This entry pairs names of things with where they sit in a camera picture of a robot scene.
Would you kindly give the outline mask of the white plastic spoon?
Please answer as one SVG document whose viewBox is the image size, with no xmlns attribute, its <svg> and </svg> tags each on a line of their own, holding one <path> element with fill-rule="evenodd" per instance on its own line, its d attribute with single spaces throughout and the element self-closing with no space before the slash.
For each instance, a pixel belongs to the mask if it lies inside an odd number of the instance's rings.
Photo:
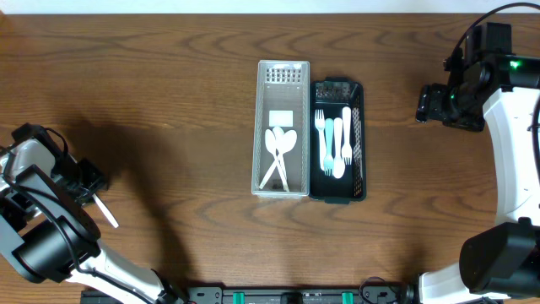
<svg viewBox="0 0 540 304">
<path fill-rule="evenodd" d="M 343 120 L 339 117 L 334 119 L 334 150 L 335 157 L 333 163 L 333 176 L 336 179 L 343 177 L 345 172 L 345 163 L 342 157 L 342 135 L 343 135 Z"/>
<path fill-rule="evenodd" d="M 295 147 L 297 132 L 284 131 L 281 127 L 273 127 L 264 131 L 260 153 L 260 181 L 256 183 L 257 190 L 270 187 L 270 191 L 282 189 L 290 191 L 285 155 Z"/>
<path fill-rule="evenodd" d="M 286 167 L 284 164 L 284 154 L 289 152 L 289 148 L 290 148 L 289 138 L 284 135 L 284 131 L 281 127 L 274 127 L 273 133 L 276 139 L 276 146 L 278 150 L 278 160 L 280 162 L 280 165 L 282 166 L 283 173 L 287 181 Z"/>
<path fill-rule="evenodd" d="M 100 197 L 97 194 L 93 194 L 92 198 L 94 200 L 94 203 L 98 206 L 102 214 L 105 216 L 105 218 L 109 221 L 109 223 L 112 225 L 113 228 L 118 228 L 119 223 L 116 219 L 116 217 L 112 214 L 112 212 L 109 210 L 109 208 L 105 205 L 105 203 L 100 199 Z"/>
<path fill-rule="evenodd" d="M 267 129 L 266 132 L 265 132 L 265 145 L 266 145 L 267 151 L 270 152 L 274 157 L 274 164 L 278 168 L 278 173 L 279 173 L 280 178 L 282 180 L 283 189 L 286 192 L 288 192 L 289 191 L 289 186 L 288 186 L 288 183 L 286 181 L 286 177 L 284 176 L 282 166 L 280 165 L 280 162 L 278 160 L 275 135 L 274 135 L 273 131 L 271 131 L 270 129 Z"/>
</svg>

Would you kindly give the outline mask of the white plastic fork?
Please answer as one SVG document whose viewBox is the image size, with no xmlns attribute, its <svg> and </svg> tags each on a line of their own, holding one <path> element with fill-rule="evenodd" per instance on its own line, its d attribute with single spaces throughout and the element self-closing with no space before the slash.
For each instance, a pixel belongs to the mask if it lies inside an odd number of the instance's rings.
<svg viewBox="0 0 540 304">
<path fill-rule="evenodd" d="M 315 111 L 315 127 L 318 132 L 318 138 L 319 138 L 319 161 L 320 161 L 320 168 L 322 171 L 325 170 L 324 166 L 324 158 L 326 156 L 326 140 L 325 140 L 325 117 L 322 109 L 317 109 Z"/>
<path fill-rule="evenodd" d="M 350 133 L 351 133 L 352 112 L 348 106 L 345 106 L 342 109 L 342 119 L 343 119 L 342 155 L 343 155 L 343 160 L 345 164 L 351 165 L 352 164 L 352 147 L 350 144 Z"/>
<path fill-rule="evenodd" d="M 333 141 L 333 127 L 334 122 L 331 118 L 325 120 L 325 141 L 326 141 L 326 155 L 323 160 L 324 172 L 326 176 L 333 175 L 333 156 L 332 156 L 332 141 Z"/>
</svg>

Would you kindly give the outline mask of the black plastic basket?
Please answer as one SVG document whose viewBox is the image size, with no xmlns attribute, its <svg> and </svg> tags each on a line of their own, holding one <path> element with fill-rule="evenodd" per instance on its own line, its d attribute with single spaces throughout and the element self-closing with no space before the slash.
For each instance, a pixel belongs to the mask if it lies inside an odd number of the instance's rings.
<svg viewBox="0 0 540 304">
<path fill-rule="evenodd" d="M 345 164 L 343 177 L 336 179 L 326 176 L 319 161 L 319 138 L 315 127 L 315 111 L 322 109 L 325 120 L 339 117 L 342 109 L 348 106 L 352 112 L 350 144 L 352 164 Z M 349 204 L 362 201 L 367 195 L 365 169 L 365 114 L 364 87 L 361 83 L 347 78 L 327 77 L 310 85 L 310 193 L 313 199 L 328 204 Z M 333 163 L 334 127 L 332 141 Z"/>
</svg>

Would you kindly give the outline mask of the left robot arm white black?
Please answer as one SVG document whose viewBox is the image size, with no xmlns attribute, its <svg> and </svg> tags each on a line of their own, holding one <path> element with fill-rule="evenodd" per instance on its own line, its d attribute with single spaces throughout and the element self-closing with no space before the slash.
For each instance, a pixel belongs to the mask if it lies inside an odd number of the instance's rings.
<svg viewBox="0 0 540 304">
<path fill-rule="evenodd" d="M 46 136 L 1 149 L 1 254 L 32 283 L 86 285 L 120 303 L 186 303 L 190 296 L 157 271 L 101 241 L 84 210 L 100 202 L 102 173 Z"/>
</svg>

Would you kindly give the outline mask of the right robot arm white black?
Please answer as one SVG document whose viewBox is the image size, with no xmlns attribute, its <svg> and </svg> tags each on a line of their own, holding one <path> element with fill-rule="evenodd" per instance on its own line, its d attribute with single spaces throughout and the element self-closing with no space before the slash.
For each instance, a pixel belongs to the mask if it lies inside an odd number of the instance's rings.
<svg viewBox="0 0 540 304">
<path fill-rule="evenodd" d="M 539 296 L 539 61 L 455 50 L 447 84 L 423 87 L 416 118 L 488 129 L 494 151 L 494 226 L 462 245 L 458 262 L 418 279 L 420 303 L 474 303 Z"/>
</svg>

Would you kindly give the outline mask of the clear plastic basket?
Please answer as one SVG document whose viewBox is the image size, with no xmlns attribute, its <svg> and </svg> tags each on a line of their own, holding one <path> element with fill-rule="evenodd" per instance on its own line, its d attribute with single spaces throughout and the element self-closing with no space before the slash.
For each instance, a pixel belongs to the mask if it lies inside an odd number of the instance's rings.
<svg viewBox="0 0 540 304">
<path fill-rule="evenodd" d="M 256 82 L 255 123 L 251 192 L 259 198 L 302 198 L 310 183 L 310 64 L 307 61 L 261 60 Z M 285 155 L 290 191 L 270 187 L 257 190 L 260 181 L 260 153 L 265 130 L 281 127 L 295 130 L 294 149 Z"/>
</svg>

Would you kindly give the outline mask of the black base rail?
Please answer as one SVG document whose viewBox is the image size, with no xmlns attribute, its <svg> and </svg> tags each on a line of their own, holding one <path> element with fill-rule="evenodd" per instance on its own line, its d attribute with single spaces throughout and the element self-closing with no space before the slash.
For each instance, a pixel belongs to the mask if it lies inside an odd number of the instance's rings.
<svg viewBox="0 0 540 304">
<path fill-rule="evenodd" d="M 367 280 L 359 286 L 297 286 L 290 288 L 230 288 L 190 285 L 183 289 L 191 304 L 399 304 L 419 303 L 416 285 Z"/>
</svg>

